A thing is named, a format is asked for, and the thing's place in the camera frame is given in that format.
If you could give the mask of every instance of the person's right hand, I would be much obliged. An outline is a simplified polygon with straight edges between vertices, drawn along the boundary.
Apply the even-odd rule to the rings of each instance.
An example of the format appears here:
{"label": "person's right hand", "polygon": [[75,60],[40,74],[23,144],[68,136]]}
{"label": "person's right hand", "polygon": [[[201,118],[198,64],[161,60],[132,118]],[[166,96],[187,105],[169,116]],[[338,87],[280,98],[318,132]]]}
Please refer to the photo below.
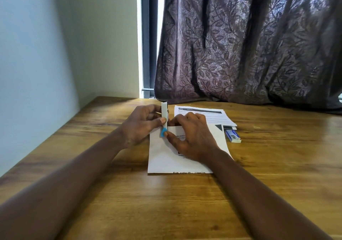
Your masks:
{"label": "person's right hand", "polygon": [[216,141],[209,131],[206,117],[202,114],[187,113],[174,117],[169,126],[182,126],[185,131],[185,140],[177,138],[170,131],[164,132],[164,136],[176,148],[176,150],[198,162],[205,162],[206,157],[213,151],[219,150]]}

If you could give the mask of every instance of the white wall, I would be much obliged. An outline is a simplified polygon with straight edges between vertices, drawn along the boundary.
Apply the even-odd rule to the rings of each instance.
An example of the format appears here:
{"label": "white wall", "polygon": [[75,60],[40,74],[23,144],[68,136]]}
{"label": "white wall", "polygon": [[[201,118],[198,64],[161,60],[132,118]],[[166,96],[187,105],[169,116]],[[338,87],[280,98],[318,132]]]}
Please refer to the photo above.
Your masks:
{"label": "white wall", "polygon": [[78,110],[54,0],[0,0],[0,176]]}
{"label": "white wall", "polygon": [[80,105],[139,97],[137,0],[57,1]]}

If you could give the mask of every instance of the patterned curtain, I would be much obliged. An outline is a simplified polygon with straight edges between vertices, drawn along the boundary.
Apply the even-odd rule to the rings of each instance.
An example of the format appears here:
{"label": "patterned curtain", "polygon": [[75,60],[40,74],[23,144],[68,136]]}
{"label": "patterned curtain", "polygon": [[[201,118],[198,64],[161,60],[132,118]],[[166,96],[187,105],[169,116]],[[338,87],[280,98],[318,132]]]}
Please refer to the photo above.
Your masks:
{"label": "patterned curtain", "polygon": [[341,110],[342,0],[165,0],[155,95]]}

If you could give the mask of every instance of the stack of paper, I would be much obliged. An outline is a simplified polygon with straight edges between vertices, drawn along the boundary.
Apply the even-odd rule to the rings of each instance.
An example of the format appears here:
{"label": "stack of paper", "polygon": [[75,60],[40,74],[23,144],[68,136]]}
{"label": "stack of paper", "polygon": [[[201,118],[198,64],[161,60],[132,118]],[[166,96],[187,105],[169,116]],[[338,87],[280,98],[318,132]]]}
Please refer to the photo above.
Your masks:
{"label": "stack of paper", "polygon": [[[223,127],[213,124],[208,124],[208,127],[218,147],[230,155]],[[185,133],[181,126],[169,126],[168,130],[179,139],[185,140]],[[160,133],[161,127],[154,129],[150,134],[148,173],[212,173],[206,166],[178,153],[167,138],[160,136]]]}
{"label": "stack of paper", "polygon": [[182,114],[185,115],[188,112],[203,114],[208,124],[221,124],[224,129],[236,130],[236,124],[228,118],[227,114],[223,109],[205,109],[196,107],[185,107],[185,106],[174,106],[174,115]]}

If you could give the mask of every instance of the person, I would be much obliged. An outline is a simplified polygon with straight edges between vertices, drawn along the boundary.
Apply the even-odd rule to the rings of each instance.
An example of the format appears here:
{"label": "person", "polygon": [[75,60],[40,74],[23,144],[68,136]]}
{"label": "person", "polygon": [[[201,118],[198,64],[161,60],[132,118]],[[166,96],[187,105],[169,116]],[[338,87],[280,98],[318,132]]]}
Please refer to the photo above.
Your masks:
{"label": "person", "polygon": [[[138,106],[116,130],[69,163],[43,177],[0,206],[0,239],[53,239],[85,190],[119,151],[140,142],[165,124],[161,106]],[[220,150],[206,117],[177,115],[185,140],[165,132],[178,152],[212,170],[255,239],[331,239],[315,224]]]}

